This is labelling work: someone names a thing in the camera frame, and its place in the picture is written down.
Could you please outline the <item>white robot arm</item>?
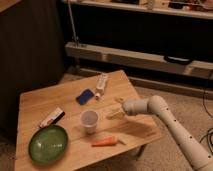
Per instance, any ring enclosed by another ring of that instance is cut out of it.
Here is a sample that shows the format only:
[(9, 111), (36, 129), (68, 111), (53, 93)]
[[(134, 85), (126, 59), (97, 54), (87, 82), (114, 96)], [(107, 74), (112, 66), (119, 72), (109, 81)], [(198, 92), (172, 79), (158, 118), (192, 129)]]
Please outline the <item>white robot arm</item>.
[(179, 149), (194, 171), (213, 171), (210, 154), (174, 117), (166, 100), (158, 95), (143, 99), (116, 98), (120, 108), (107, 115), (108, 119), (139, 114), (157, 116), (169, 130)]

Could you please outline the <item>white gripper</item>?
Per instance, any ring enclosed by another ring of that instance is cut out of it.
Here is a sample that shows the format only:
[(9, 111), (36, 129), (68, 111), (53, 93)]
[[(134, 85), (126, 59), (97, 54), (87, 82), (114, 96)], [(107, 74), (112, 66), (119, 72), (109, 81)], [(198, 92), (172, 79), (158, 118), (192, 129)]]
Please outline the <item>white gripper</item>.
[[(144, 114), (148, 112), (148, 98), (145, 99), (128, 99), (124, 100), (121, 97), (115, 97), (114, 100), (122, 104), (123, 111), (128, 116), (135, 116), (138, 114)], [(122, 119), (125, 116), (124, 112), (114, 112), (106, 116), (108, 120)]]

